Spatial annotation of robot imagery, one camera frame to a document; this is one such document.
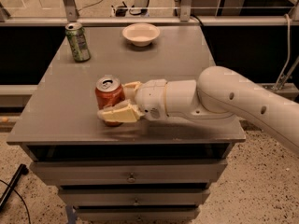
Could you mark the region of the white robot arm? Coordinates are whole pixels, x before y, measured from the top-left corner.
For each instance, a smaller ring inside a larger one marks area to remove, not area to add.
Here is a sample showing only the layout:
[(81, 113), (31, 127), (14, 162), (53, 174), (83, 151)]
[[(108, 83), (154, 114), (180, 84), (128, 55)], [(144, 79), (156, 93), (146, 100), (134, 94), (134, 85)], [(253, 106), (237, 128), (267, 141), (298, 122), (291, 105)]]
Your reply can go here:
[(181, 117), (189, 121), (239, 116), (299, 152), (299, 104), (253, 83), (237, 72), (210, 66), (196, 80), (134, 81), (122, 86), (124, 99), (97, 112), (107, 122), (132, 123)]

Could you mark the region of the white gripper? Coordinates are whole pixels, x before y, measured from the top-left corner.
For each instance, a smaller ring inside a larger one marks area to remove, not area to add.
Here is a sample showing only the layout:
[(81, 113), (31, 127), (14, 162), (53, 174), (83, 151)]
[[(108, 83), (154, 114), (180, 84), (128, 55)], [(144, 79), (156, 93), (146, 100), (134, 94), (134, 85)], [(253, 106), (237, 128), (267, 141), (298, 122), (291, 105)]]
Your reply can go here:
[(99, 110), (97, 116), (105, 122), (120, 123), (137, 122), (143, 116), (151, 121), (165, 120), (166, 84), (165, 79), (150, 80), (143, 84), (140, 81), (125, 83), (122, 87), (127, 100)]

